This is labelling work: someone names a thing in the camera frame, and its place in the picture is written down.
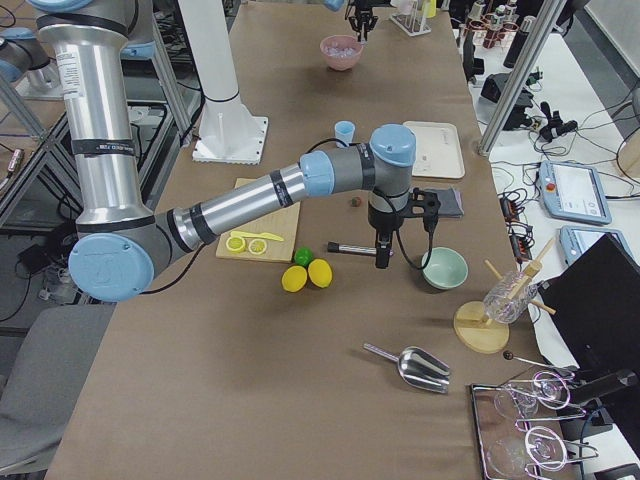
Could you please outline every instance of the yellow lemon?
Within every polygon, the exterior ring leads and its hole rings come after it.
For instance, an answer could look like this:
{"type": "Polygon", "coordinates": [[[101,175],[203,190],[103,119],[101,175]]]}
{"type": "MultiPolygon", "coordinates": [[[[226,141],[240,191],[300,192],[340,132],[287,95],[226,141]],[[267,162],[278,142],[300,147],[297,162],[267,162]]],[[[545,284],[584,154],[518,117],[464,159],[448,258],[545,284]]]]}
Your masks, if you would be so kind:
{"type": "Polygon", "coordinates": [[[282,275],[282,288],[287,292],[297,292],[307,283],[307,270],[300,265],[287,268],[282,275]]]}
{"type": "Polygon", "coordinates": [[[267,251],[267,241],[263,238],[254,238],[249,242],[249,253],[262,255],[267,251]]]}
{"type": "Polygon", "coordinates": [[[225,246],[232,253],[241,253],[247,248],[247,242],[242,237],[229,237],[225,246]]]}
{"type": "Polygon", "coordinates": [[[333,280],[333,272],[331,266],[326,260],[318,258],[309,264],[309,279],[314,285],[320,288],[326,288],[331,285],[333,280]]]}

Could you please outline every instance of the lime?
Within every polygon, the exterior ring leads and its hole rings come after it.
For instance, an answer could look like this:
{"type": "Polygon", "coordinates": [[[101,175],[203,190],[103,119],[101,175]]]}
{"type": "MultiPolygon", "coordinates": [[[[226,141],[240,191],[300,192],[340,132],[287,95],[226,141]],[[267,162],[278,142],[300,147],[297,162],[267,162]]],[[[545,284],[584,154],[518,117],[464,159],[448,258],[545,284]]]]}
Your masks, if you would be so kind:
{"type": "Polygon", "coordinates": [[[314,260],[309,264],[309,279],[317,287],[328,287],[331,285],[331,280],[333,280],[331,265],[321,258],[314,260]]]}
{"type": "Polygon", "coordinates": [[[267,251],[267,241],[264,238],[254,238],[249,242],[249,253],[262,255],[267,251]]]}
{"type": "Polygon", "coordinates": [[[313,252],[307,247],[300,247],[293,255],[293,261],[301,267],[307,268],[313,261],[313,252]]]}
{"type": "Polygon", "coordinates": [[[247,242],[245,242],[242,237],[229,237],[227,238],[225,246],[227,247],[227,250],[232,253],[241,253],[244,252],[247,247],[247,242]]]}
{"type": "Polygon", "coordinates": [[[297,292],[307,283],[307,270],[300,265],[287,268],[282,275],[282,288],[287,292],[297,292]]]}

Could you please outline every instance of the bowl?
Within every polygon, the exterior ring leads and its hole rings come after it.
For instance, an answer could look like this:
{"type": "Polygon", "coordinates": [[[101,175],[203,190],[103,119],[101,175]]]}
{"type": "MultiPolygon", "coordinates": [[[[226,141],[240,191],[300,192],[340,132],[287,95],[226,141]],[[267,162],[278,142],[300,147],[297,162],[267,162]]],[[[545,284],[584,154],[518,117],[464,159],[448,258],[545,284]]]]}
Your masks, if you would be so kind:
{"type": "Polygon", "coordinates": [[[352,68],[362,56],[364,45],[351,35],[332,35],[320,42],[320,52],[329,68],[342,72],[352,68]]]}
{"type": "MultiPolygon", "coordinates": [[[[422,257],[427,259],[428,252],[422,257]]],[[[440,290],[450,290],[459,287],[467,279],[469,267],[462,255],[446,247],[436,247],[431,252],[429,265],[422,270],[425,280],[440,290]]]]}

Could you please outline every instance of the yellow knife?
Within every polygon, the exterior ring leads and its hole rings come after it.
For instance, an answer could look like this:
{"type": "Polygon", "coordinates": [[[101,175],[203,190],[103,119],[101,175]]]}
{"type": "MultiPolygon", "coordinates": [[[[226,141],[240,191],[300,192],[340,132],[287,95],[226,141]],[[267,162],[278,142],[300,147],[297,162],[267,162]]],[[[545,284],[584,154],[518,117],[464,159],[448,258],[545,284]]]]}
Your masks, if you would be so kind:
{"type": "Polygon", "coordinates": [[[274,240],[276,242],[284,242],[284,238],[275,233],[262,232],[262,233],[250,233],[242,232],[240,230],[232,230],[229,233],[232,237],[244,237],[244,238],[264,238],[265,240],[274,240]]]}

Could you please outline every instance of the ice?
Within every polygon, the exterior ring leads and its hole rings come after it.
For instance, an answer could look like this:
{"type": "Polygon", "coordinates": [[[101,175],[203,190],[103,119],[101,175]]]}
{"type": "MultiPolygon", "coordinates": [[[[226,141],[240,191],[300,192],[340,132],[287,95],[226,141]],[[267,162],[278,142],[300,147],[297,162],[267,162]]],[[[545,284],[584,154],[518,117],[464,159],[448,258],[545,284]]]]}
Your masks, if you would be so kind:
{"type": "Polygon", "coordinates": [[[330,57],[348,58],[348,57],[353,57],[356,54],[356,50],[351,47],[347,47],[347,48],[327,47],[325,49],[325,53],[330,57]]]}

